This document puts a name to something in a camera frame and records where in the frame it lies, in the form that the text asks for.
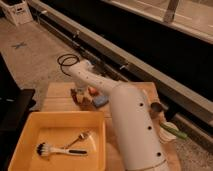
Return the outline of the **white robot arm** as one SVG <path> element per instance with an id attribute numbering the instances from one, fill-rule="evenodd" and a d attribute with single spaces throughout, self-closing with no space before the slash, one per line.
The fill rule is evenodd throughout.
<path id="1" fill-rule="evenodd" d="M 146 94 L 128 82 L 91 72 L 88 60 L 71 66 L 78 88 L 90 85 L 109 97 L 113 127 L 125 171 L 170 171 L 151 120 Z"/>

